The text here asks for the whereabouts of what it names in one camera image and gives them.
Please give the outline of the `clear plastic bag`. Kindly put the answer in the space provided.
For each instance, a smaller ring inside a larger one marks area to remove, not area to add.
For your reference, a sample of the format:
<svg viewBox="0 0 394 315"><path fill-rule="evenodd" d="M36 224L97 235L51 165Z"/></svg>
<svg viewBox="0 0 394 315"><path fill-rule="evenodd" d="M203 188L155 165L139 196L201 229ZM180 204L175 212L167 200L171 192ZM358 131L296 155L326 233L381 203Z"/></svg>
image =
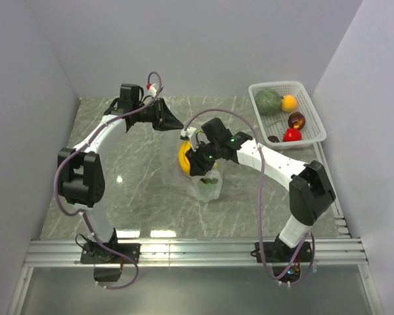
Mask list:
<svg viewBox="0 0 394 315"><path fill-rule="evenodd" d="M182 171L181 173L182 187L188 195L204 203L216 200L220 196L223 185L223 166L220 162L215 162L213 169L204 176L192 177Z"/></svg>

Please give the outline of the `yellow fake banana bunch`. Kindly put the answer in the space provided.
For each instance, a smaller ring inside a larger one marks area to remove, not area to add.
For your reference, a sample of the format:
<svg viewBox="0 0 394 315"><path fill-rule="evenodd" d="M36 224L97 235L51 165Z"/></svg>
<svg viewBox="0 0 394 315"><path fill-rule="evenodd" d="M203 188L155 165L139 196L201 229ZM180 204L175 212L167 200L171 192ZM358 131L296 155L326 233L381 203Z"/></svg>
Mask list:
<svg viewBox="0 0 394 315"><path fill-rule="evenodd" d="M188 140L184 141L180 147L179 151L177 154L177 160L179 163L179 167L181 168L181 171L189 175L190 174L190 162L188 158L186 157L186 153L191 149L191 144Z"/></svg>

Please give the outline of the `dark fake mangosteen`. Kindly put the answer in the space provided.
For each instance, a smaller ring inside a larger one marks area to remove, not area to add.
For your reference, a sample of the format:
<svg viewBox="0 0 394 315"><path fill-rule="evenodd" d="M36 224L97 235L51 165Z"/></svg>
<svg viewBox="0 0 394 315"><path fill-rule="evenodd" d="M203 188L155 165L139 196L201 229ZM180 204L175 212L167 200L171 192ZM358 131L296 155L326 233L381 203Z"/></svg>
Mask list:
<svg viewBox="0 0 394 315"><path fill-rule="evenodd" d="M280 142L280 140L277 136L268 136L267 139L269 142L272 142L272 143L279 143Z"/></svg>

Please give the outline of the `bright red fake apple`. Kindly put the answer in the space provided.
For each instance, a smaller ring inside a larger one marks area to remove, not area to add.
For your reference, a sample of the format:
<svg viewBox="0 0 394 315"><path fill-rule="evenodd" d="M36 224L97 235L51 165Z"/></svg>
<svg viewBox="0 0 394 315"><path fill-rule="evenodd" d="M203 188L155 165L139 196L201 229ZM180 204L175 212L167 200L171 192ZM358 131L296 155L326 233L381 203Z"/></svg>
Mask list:
<svg viewBox="0 0 394 315"><path fill-rule="evenodd" d="M282 141L283 142L293 142L293 141L300 141L302 139L303 139L303 136L302 136L300 130L294 129L294 128L289 128L284 133Z"/></svg>

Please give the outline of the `dark red fake apple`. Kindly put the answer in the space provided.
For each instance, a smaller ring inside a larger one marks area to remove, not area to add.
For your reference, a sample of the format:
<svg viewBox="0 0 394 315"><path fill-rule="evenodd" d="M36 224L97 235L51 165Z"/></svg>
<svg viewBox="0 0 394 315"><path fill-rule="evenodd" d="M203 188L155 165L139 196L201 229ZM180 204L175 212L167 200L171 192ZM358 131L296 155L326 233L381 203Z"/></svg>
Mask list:
<svg viewBox="0 0 394 315"><path fill-rule="evenodd" d="M294 112L288 118L288 126L291 129L302 130L305 122L305 116L301 112Z"/></svg>

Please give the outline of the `fake orange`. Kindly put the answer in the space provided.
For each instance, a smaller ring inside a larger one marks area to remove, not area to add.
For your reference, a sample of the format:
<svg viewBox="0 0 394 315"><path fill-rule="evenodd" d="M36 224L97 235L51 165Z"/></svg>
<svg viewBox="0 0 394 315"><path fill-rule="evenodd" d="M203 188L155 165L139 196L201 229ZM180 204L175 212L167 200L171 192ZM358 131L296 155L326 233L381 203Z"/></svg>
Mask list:
<svg viewBox="0 0 394 315"><path fill-rule="evenodd" d="M280 108L283 112L294 112L297 110L297 99L291 94L287 94L281 97Z"/></svg>

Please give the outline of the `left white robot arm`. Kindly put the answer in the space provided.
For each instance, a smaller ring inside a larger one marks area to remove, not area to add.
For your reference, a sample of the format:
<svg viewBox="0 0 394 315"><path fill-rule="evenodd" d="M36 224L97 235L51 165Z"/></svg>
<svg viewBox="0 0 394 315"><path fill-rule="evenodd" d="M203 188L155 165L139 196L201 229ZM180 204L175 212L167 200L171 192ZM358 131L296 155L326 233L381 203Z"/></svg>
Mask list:
<svg viewBox="0 0 394 315"><path fill-rule="evenodd" d="M91 241L99 243L95 255L105 264L116 261L120 249L102 203L106 188L102 161L137 123L149 123L156 131L183 128L160 97L163 88L161 83L121 85L119 97L104 111L98 126L79 144L58 153L53 182L56 204L67 217L83 217Z"/></svg>

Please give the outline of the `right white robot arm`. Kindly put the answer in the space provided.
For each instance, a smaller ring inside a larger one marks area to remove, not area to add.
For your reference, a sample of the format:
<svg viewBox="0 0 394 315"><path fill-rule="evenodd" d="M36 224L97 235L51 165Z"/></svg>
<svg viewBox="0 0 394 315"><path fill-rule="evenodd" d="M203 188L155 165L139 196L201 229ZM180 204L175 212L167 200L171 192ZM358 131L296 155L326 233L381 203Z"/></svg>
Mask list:
<svg viewBox="0 0 394 315"><path fill-rule="evenodd" d="M323 164L284 156L243 132L232 134L218 117L201 129L187 127L180 138L190 144L183 156L192 177L205 176L217 160L224 159L255 169L288 191L290 218L279 233L276 246L281 261L290 262L298 256L299 243L336 199Z"/></svg>

